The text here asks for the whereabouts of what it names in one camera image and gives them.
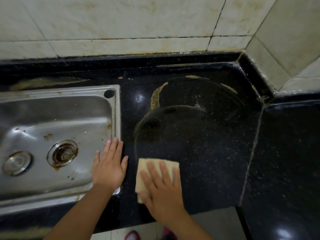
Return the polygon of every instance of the black countertop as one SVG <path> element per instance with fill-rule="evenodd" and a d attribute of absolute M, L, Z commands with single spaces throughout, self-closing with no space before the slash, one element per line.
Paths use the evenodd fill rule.
<path fill-rule="evenodd" d="M 240 206 L 254 239 L 314 239 L 320 233 L 319 109 L 296 102 L 264 105 L 262 112 L 272 95 L 249 60 L 238 56 L 16 62 L 0 66 L 0 90 L 39 77 L 79 80 L 50 88 L 120 84 L 129 164 L 122 192 L 111 198 L 95 232 L 153 221 L 134 188 L 138 158 L 154 157 L 180 163 L 190 214 Z M 1 216 L 0 231 L 53 227 L 73 205 Z"/>

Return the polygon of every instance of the tiled wall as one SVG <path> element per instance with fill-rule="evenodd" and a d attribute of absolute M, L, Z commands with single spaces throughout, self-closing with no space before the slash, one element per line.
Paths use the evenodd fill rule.
<path fill-rule="evenodd" d="M 320 0 L 277 0 L 246 51 L 278 95 L 320 90 Z"/>
<path fill-rule="evenodd" d="M 0 0 L 0 60 L 243 50 L 276 0 Z"/>

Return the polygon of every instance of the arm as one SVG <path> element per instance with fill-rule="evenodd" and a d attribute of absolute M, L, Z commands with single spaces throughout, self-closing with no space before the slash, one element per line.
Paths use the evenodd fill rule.
<path fill-rule="evenodd" d="M 89 240 L 112 193 L 126 175 L 128 156 L 121 162 L 123 142 L 115 137 L 107 141 L 100 159 L 97 151 L 92 170 L 93 186 L 86 195 L 54 226 L 44 240 Z"/>
<path fill-rule="evenodd" d="M 174 168 L 173 183 L 164 162 L 160 162 L 162 179 L 157 173 L 153 163 L 147 163 L 151 178 L 146 171 L 141 172 L 141 177 L 151 193 L 140 192 L 139 196 L 148 208 L 152 217 L 169 228 L 181 240 L 213 240 L 184 209 L 182 190 L 180 185 L 179 169 Z"/>

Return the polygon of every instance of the tiled floor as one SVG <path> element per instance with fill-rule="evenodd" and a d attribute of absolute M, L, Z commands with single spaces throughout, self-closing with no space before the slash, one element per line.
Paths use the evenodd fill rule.
<path fill-rule="evenodd" d="M 238 214 L 234 207 L 212 210 L 192 216 L 215 240 L 246 240 Z M 160 240 L 163 226 L 158 222 L 93 234 L 91 240 L 124 240 L 132 230 L 141 240 Z"/>

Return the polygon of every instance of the person's left hand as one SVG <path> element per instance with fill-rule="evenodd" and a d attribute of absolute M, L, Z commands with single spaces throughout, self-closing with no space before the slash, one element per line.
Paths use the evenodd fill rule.
<path fill-rule="evenodd" d="M 122 147 L 123 141 L 118 142 L 118 138 L 114 137 L 112 142 L 107 141 L 101 158 L 100 151 L 97 151 L 92 170 L 93 185 L 101 185 L 112 192 L 121 186 L 128 165 L 128 156 L 121 162 Z"/>

